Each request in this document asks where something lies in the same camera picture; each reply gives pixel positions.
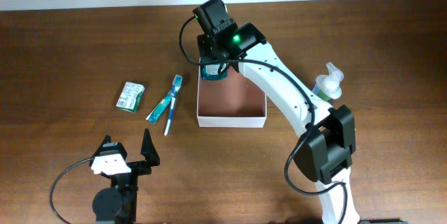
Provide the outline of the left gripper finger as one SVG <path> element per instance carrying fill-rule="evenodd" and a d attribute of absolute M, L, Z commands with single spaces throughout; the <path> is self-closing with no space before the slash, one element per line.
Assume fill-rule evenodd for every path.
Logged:
<path fill-rule="evenodd" d="M 121 142 L 113 142 L 111 136 L 106 135 L 92 158 L 110 158 L 113 155 L 120 155 L 123 160 L 126 160 L 127 152 Z"/>
<path fill-rule="evenodd" d="M 154 147 L 148 128 L 144 130 L 140 154 L 145 157 L 149 166 L 154 167 L 160 165 L 160 158 Z"/>

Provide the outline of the blue mouthwash bottle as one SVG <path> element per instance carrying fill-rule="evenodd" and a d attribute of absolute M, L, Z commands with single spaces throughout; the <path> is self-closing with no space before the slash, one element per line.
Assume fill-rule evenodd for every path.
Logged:
<path fill-rule="evenodd" d="M 201 78 L 203 80 L 208 80 L 208 81 L 217 81 L 217 80 L 223 80 L 223 79 L 227 78 L 228 72 L 225 75 L 217 74 L 219 65 L 220 64 L 217 63 L 217 64 L 210 64 L 210 65 L 202 66 L 201 67 Z"/>

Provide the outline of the green toothpaste tube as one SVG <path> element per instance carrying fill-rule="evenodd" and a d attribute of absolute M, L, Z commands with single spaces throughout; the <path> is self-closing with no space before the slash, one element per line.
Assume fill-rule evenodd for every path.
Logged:
<path fill-rule="evenodd" d="M 145 119 L 151 124 L 155 124 L 159 120 L 159 117 L 163 114 L 163 112 L 170 108 L 172 98 L 174 97 L 175 92 L 169 91 Z"/>

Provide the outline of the blue white toothbrush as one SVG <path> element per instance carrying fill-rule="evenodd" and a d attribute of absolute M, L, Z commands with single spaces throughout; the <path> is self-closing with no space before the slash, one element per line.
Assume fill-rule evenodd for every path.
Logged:
<path fill-rule="evenodd" d="M 183 77 L 181 75 L 176 75 L 173 80 L 173 87 L 170 92 L 170 109 L 169 109 L 169 113 L 168 113 L 168 120 L 167 120 L 166 127 L 165 127 L 165 130 L 163 133 L 165 136 L 167 136 L 170 132 L 170 127 L 171 127 L 171 123 L 173 120 L 173 111 L 175 108 L 176 95 L 181 88 L 182 80 L 183 80 Z"/>

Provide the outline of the clear pump soap bottle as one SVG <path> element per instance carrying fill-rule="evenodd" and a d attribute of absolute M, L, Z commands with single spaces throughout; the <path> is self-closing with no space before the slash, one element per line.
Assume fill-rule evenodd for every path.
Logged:
<path fill-rule="evenodd" d="M 344 74 L 332 62 L 327 63 L 326 67 L 328 74 L 319 75 L 316 78 L 312 92 L 322 100 L 331 103 L 342 95 L 340 83 L 344 79 Z"/>

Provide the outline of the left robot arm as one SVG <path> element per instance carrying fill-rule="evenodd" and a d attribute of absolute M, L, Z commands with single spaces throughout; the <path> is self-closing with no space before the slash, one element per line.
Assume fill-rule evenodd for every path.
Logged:
<path fill-rule="evenodd" d="M 94 174 L 110 180 L 92 201 L 96 223 L 135 223 L 138 199 L 138 177 L 149 175 L 160 165 L 149 130 L 144 130 L 140 154 L 143 160 L 126 162 L 127 152 L 120 142 L 106 135 L 93 154 L 89 166 Z"/>

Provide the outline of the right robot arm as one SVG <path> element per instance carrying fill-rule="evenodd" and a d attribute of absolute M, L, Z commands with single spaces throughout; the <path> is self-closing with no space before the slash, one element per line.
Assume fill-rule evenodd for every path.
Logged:
<path fill-rule="evenodd" d="M 355 120 L 345 105 L 335 109 L 309 90 L 280 60 L 252 24 L 204 25 L 201 52 L 221 70 L 232 67 L 252 81 L 280 109 L 298 137 L 284 165 L 287 184 L 317 196 L 324 223 L 359 223 L 351 185 L 356 150 Z"/>

